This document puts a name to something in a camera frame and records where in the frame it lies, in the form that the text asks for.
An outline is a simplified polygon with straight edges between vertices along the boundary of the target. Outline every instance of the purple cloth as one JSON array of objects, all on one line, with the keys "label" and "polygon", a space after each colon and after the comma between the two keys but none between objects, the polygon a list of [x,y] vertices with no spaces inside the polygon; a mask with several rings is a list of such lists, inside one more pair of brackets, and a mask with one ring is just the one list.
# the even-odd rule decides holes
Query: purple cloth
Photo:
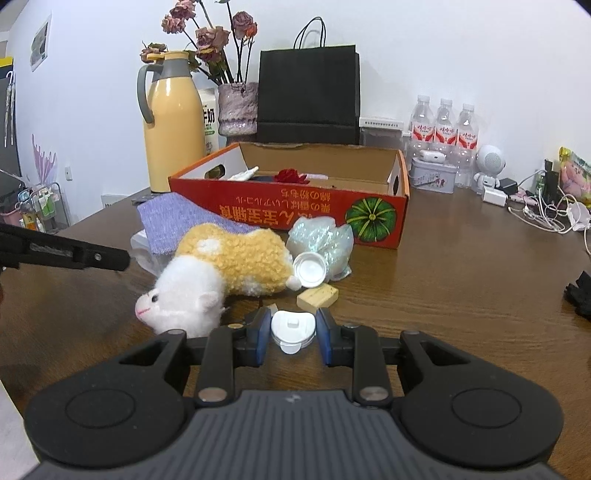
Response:
[{"label": "purple cloth", "polygon": [[174,253],[185,234],[195,225],[215,223],[230,233],[248,233],[258,227],[228,220],[178,193],[164,193],[138,206],[150,249],[155,255]]}]

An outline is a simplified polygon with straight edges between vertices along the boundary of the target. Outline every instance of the clear plastic bag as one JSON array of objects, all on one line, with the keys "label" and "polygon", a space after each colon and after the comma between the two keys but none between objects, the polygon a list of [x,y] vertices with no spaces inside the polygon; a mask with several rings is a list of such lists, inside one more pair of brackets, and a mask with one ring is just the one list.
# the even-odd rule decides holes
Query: clear plastic bag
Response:
[{"label": "clear plastic bag", "polygon": [[287,249],[294,258],[303,252],[322,255],[328,267],[326,280],[337,281],[351,274],[353,240],[351,226],[337,227],[332,217],[301,217],[290,230]]}]

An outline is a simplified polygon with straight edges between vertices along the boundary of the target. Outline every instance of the orange cardboard box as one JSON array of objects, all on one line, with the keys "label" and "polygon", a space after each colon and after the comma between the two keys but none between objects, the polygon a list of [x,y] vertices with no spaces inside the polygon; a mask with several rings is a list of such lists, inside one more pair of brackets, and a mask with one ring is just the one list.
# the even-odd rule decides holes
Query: orange cardboard box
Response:
[{"label": "orange cardboard box", "polygon": [[[324,179],[308,185],[225,180],[255,166],[257,175],[295,168]],[[410,195],[401,151],[358,145],[232,144],[168,182],[172,192],[237,222],[289,230],[299,217],[331,216],[351,225],[357,244],[386,248],[400,243]]]}]

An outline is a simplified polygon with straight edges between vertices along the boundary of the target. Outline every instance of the table surface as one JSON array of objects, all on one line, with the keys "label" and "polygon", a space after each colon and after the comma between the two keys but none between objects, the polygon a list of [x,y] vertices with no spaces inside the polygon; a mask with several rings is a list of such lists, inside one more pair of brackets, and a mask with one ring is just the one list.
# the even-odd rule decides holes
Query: table surface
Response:
[{"label": "table surface", "polygon": [[[63,235],[127,249],[141,228],[127,199]],[[383,336],[423,330],[546,387],[565,416],[550,463],[571,480],[589,478],[591,325],[562,297],[589,265],[581,234],[542,232],[470,191],[413,190],[400,248],[355,246],[350,265],[331,307],[338,323],[370,325]],[[124,273],[33,265],[4,272],[0,378],[19,411],[43,387],[149,338],[134,304],[153,282],[135,262]],[[288,292],[264,302],[296,307]],[[234,319],[258,306],[228,303]],[[389,373],[402,394],[395,367]],[[349,369],[323,367],[314,345],[294,356],[270,345],[262,368],[236,372],[238,388],[344,388],[350,381]]]}]

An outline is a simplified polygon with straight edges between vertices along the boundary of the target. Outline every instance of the wall socket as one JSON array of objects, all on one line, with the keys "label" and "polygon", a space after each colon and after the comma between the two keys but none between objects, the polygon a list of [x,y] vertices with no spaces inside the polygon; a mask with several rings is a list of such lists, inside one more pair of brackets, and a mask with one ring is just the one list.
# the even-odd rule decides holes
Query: wall socket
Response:
[{"label": "wall socket", "polygon": [[127,197],[127,195],[106,194],[106,195],[100,196],[100,201],[103,204],[103,208],[107,208],[107,207],[110,207],[111,205],[113,205],[114,203],[116,203],[120,200],[123,200],[126,197]]}]

